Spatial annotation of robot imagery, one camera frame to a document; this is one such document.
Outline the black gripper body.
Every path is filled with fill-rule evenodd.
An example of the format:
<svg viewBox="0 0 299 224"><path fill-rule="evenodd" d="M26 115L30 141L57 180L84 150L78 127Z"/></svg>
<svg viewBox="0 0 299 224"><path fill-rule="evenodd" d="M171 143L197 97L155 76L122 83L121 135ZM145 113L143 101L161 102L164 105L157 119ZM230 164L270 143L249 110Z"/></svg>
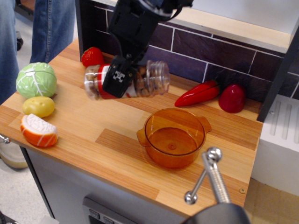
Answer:
<svg viewBox="0 0 299 224"><path fill-rule="evenodd" d="M119 0L107 31L118 42L121 57L136 67L144 55L160 20L160 0Z"/></svg>

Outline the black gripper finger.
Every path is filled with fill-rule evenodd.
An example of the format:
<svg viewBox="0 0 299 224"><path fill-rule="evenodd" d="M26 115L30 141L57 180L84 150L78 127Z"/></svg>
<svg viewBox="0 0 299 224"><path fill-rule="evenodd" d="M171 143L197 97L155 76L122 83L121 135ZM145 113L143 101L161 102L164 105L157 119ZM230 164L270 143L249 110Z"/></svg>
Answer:
<svg viewBox="0 0 299 224"><path fill-rule="evenodd" d="M137 68L122 56L115 56L106 73L102 88L117 98L122 98L137 74Z"/></svg>

